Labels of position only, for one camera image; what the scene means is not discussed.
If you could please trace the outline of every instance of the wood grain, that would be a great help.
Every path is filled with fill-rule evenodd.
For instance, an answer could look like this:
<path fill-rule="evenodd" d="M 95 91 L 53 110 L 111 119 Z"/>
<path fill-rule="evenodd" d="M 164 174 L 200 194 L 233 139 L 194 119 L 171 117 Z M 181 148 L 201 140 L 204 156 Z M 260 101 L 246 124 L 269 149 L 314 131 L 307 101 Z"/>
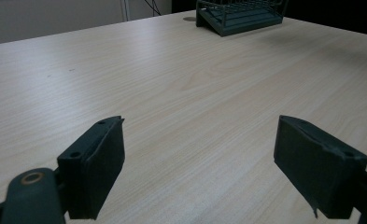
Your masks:
<path fill-rule="evenodd" d="M 96 223 L 357 223 L 315 219 L 273 151 L 283 114 L 367 154 L 367 35 L 285 19 L 220 37 L 189 16 L 0 45 L 0 202 L 122 115 L 126 162 Z"/>

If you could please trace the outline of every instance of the light wood tabletop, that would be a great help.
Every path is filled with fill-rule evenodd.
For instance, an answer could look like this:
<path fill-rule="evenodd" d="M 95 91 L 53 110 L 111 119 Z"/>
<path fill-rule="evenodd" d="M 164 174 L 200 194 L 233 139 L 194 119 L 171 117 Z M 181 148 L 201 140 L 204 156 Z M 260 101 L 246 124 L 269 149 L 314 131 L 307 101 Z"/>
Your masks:
<path fill-rule="evenodd" d="M 367 35 L 286 18 L 220 37 L 194 16 L 1 44 L 0 202 L 121 115 L 126 160 L 95 223 L 358 223 L 316 219 L 273 153 L 287 115 L 367 154 Z"/>

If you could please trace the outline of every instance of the wooden table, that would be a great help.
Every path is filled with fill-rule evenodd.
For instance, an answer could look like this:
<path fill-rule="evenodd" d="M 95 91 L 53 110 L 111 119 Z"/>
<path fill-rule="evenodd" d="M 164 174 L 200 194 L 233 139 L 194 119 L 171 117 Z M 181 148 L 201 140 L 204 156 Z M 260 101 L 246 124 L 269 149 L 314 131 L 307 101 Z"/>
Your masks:
<path fill-rule="evenodd" d="M 122 115 L 126 161 L 96 223 L 357 223 L 315 219 L 273 152 L 283 114 L 367 154 L 367 35 L 285 19 L 220 37 L 193 16 L 0 45 L 0 202 Z"/>

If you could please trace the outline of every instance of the table surface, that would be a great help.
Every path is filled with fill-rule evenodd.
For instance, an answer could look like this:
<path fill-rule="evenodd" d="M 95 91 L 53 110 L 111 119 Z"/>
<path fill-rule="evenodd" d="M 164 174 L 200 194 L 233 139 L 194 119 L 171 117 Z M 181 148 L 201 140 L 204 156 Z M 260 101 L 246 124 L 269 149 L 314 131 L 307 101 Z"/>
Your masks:
<path fill-rule="evenodd" d="M 315 219 L 273 152 L 288 115 L 367 154 L 367 35 L 284 19 L 220 37 L 194 16 L 0 45 L 0 202 L 121 115 L 126 161 L 96 223 L 357 223 Z"/>

